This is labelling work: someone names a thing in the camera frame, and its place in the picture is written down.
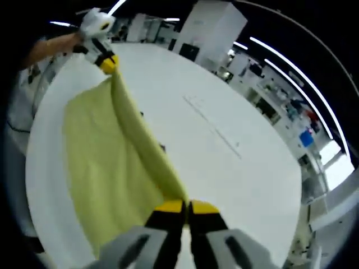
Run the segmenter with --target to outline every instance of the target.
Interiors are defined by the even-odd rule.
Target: white table
[[[190,197],[216,205],[229,227],[245,231],[283,265],[300,209],[301,174],[276,131],[226,83],[177,54],[149,44],[116,44],[114,51],[128,89]],[[72,57],[50,85],[30,135],[31,216],[61,269],[94,259],[67,191],[63,109],[104,79],[82,56]],[[189,241],[186,231],[177,268],[194,268]]]

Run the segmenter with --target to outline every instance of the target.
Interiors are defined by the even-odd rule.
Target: white wall
[[[322,247],[321,268],[326,268],[339,252],[358,218],[358,208],[353,208],[334,223],[316,232],[316,241]]]
[[[319,216],[311,216],[310,226],[314,231],[335,222],[359,203],[359,169],[329,192],[323,201],[328,212]]]

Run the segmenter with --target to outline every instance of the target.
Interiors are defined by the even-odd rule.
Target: black ceiling
[[[71,2],[72,11],[90,7],[112,7],[117,2],[116,0],[73,1],[75,5]],[[137,13],[145,13],[163,18],[178,17],[182,24],[196,2],[193,0],[127,0],[115,16],[133,17]],[[248,19],[246,27],[238,38],[240,43],[249,47],[248,53],[259,59],[268,58],[282,70],[288,70],[288,66],[278,57],[251,42],[249,37],[253,36],[272,46],[295,63],[322,92],[337,115],[347,140],[359,149],[359,131],[357,131],[359,128],[355,128],[355,121],[359,118],[359,96],[330,53],[294,23],[248,3],[230,2]],[[358,22],[354,2],[325,1],[323,5],[322,1],[314,0],[255,0],[251,3],[278,10],[312,31],[339,58],[359,87]],[[75,16],[74,12],[61,14],[59,18],[75,24],[81,22],[81,16]],[[306,85],[305,92],[319,108],[326,122],[333,129],[333,133],[337,133],[332,118],[313,89]]]

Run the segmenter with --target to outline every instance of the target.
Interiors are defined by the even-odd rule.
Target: yellow towel
[[[67,104],[63,133],[70,194],[96,257],[103,244],[143,225],[155,206],[188,201],[119,73]]]

